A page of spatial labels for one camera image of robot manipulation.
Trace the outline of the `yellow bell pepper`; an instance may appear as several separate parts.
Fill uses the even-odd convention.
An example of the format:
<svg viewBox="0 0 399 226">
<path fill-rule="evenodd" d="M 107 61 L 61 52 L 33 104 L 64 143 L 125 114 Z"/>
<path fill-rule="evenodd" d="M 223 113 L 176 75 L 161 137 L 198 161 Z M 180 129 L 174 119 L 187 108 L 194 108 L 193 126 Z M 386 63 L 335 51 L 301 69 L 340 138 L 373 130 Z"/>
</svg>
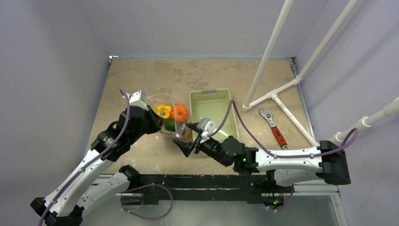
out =
<svg viewBox="0 0 399 226">
<path fill-rule="evenodd" d="M 173 114 L 173 107 L 169 106 L 169 105 L 159 105 L 157 106 L 157 115 L 167 119 L 167 118 L 171 118 Z"/>
</svg>

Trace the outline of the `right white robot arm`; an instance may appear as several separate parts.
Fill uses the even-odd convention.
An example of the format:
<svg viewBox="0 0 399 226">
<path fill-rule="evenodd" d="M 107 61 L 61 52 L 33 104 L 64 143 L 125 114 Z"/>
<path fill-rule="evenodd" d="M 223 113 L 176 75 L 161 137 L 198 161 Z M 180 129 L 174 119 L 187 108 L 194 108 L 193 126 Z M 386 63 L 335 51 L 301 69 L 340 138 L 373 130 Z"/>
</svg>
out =
<svg viewBox="0 0 399 226">
<path fill-rule="evenodd" d="M 247 147 L 233 136 L 220 142 L 210 136 L 216 131 L 216 123 L 188 123 L 187 127 L 197 132 L 193 142 L 174 139 L 173 142 L 185 157 L 191 153 L 204 153 L 233 171 L 250 176 L 253 173 L 270 172 L 264 179 L 265 188 L 271 192 L 299 182 L 322 179 L 330 185 L 351 183 L 346 154 L 343 148 L 330 141 L 321 141 L 319 146 L 299 150 L 271 150 Z"/>
</svg>

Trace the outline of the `green orange mango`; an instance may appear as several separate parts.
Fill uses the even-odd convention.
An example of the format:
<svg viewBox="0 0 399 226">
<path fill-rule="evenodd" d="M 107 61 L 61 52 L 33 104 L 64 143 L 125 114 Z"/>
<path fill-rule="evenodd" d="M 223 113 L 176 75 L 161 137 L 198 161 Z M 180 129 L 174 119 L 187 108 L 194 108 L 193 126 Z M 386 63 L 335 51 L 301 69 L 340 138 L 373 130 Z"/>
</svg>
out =
<svg viewBox="0 0 399 226">
<path fill-rule="evenodd" d="M 173 118 L 167 118 L 165 119 L 163 126 L 166 131 L 174 132 L 176 129 L 175 120 Z"/>
</svg>

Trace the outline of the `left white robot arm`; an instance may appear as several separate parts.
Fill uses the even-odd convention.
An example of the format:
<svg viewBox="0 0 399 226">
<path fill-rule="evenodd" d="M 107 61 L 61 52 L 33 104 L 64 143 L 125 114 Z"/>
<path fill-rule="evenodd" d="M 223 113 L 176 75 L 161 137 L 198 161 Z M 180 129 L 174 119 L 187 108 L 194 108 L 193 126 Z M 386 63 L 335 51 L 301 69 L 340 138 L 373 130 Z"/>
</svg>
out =
<svg viewBox="0 0 399 226">
<path fill-rule="evenodd" d="M 89 187 L 139 138 L 158 132 L 164 122 L 148 105 L 127 107 L 117 121 L 97 135 L 83 160 L 56 190 L 31 202 L 40 216 L 38 224 L 78 226 L 84 215 L 117 193 L 136 192 L 141 175 L 130 165 L 122 166 L 106 183 Z"/>
</svg>

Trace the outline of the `clear pink zip bag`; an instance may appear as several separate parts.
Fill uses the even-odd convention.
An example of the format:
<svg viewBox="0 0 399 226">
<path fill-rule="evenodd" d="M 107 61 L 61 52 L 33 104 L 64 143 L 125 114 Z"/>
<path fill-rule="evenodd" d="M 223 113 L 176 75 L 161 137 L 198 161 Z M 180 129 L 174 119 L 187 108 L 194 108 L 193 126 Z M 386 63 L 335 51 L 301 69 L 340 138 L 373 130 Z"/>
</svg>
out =
<svg viewBox="0 0 399 226">
<path fill-rule="evenodd" d="M 186 124 L 191 122 L 188 107 L 168 93 L 154 94 L 147 100 L 155 113 L 165 120 L 160 129 L 165 138 L 180 140 L 188 138 L 190 131 Z"/>
</svg>

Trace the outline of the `small orange pumpkin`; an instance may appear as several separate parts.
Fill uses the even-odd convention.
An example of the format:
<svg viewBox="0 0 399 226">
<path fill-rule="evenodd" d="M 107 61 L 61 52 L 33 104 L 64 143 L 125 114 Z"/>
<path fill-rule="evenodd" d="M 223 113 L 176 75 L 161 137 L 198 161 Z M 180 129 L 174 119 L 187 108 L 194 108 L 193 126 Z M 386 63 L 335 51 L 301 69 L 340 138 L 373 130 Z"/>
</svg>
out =
<svg viewBox="0 0 399 226">
<path fill-rule="evenodd" d="M 189 111 L 184 105 L 175 105 L 172 107 L 170 117 L 177 122 L 187 122 Z"/>
</svg>

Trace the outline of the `green plastic basket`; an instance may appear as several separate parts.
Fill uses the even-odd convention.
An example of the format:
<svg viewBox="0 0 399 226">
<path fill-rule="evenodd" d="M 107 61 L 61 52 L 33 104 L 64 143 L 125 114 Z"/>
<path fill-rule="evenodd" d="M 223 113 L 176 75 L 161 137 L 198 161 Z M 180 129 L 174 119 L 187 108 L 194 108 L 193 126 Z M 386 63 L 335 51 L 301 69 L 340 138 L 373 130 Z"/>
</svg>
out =
<svg viewBox="0 0 399 226">
<path fill-rule="evenodd" d="M 195 90 L 189 93 L 191 121 L 199 122 L 202 118 L 209 118 L 217 126 L 223 121 L 227 108 L 231 101 L 231 93 L 228 89 Z M 239 138 L 235 112 L 232 108 L 225 124 L 214 139 L 222 142 L 227 137 Z"/>
</svg>

